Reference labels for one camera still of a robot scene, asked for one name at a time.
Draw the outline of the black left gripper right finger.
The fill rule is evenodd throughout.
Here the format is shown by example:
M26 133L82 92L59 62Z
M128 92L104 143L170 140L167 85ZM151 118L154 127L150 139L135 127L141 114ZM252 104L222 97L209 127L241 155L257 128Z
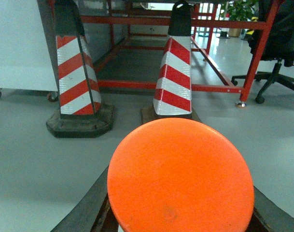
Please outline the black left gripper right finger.
M254 187L255 203L248 232L294 232L294 217Z

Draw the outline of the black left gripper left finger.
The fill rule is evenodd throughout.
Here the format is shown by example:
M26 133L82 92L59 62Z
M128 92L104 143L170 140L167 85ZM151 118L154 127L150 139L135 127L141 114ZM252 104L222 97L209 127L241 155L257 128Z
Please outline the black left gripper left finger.
M119 225L112 212L107 190L108 168L78 204L52 229L54 232L116 232Z

